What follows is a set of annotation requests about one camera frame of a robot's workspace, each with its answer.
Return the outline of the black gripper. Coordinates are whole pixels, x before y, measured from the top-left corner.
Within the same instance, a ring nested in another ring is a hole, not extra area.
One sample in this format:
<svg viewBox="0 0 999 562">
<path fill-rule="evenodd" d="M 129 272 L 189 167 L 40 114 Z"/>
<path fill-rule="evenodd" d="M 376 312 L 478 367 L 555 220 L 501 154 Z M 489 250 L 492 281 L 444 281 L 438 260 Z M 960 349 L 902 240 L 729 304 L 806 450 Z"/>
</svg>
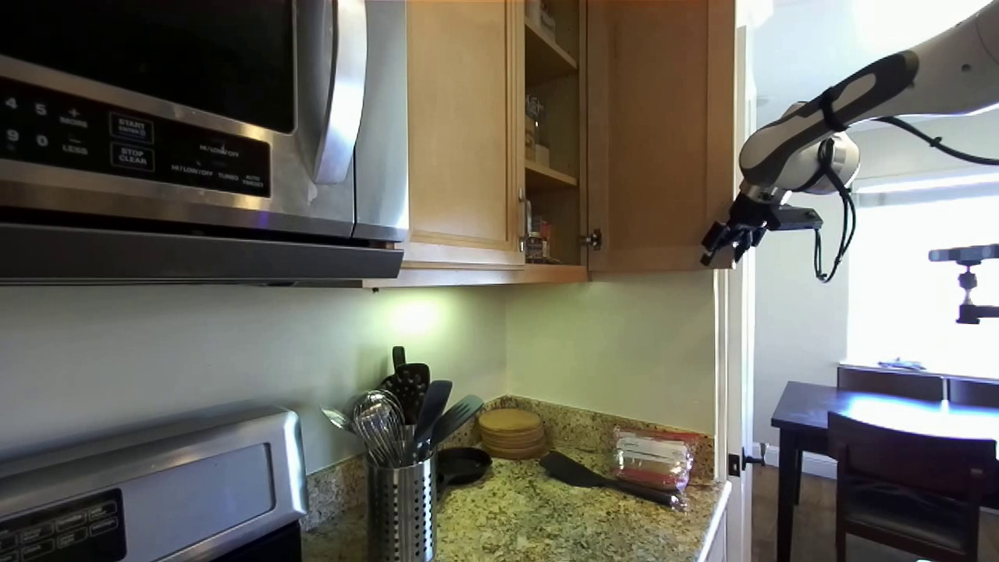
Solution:
<svg viewBox="0 0 999 562">
<path fill-rule="evenodd" d="M 722 255 L 740 264 L 746 250 L 758 247 L 769 230 L 816 230 L 822 216 L 806 207 L 781 200 L 751 200 L 740 195 L 724 221 L 714 221 L 699 247 L 699 264 L 714 266 Z"/>
</svg>

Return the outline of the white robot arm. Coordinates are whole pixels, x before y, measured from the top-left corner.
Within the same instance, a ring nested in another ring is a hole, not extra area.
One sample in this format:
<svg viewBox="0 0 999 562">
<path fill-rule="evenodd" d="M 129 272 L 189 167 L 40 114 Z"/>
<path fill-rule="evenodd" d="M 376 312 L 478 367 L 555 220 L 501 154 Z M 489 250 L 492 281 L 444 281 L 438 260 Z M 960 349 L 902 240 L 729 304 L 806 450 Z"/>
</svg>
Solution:
<svg viewBox="0 0 999 562">
<path fill-rule="evenodd" d="M 969 115 L 999 102 L 999 3 L 951 28 L 879 57 L 817 98 L 793 102 L 754 129 L 740 154 L 740 191 L 699 247 L 699 264 L 740 260 L 769 230 L 817 230 L 822 216 L 791 207 L 791 195 L 839 195 L 857 171 L 856 121 L 902 115 Z"/>
</svg>

